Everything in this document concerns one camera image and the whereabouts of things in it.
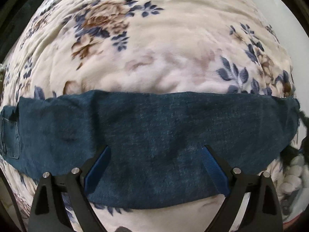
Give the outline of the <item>dark blue denim jeans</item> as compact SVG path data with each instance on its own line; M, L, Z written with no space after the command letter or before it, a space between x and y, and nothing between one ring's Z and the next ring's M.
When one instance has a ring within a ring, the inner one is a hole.
M89 91L46 100L21 98L1 111L1 155L39 180L65 174L97 151L88 199L108 207L154 209L229 193L206 156L212 150L246 174L264 170L299 126L292 97L255 94L141 94Z

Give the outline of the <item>white knitted chunky fabric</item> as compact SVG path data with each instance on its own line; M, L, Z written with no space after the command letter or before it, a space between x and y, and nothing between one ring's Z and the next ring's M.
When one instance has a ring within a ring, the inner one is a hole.
M308 188L308 164L302 154L291 160L279 190L283 194L292 194L300 188Z

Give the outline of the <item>floral plush bed blanket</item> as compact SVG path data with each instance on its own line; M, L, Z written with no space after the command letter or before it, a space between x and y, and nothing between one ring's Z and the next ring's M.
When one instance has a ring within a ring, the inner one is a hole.
M251 0L44 0L1 62L1 106L90 90L294 95Z

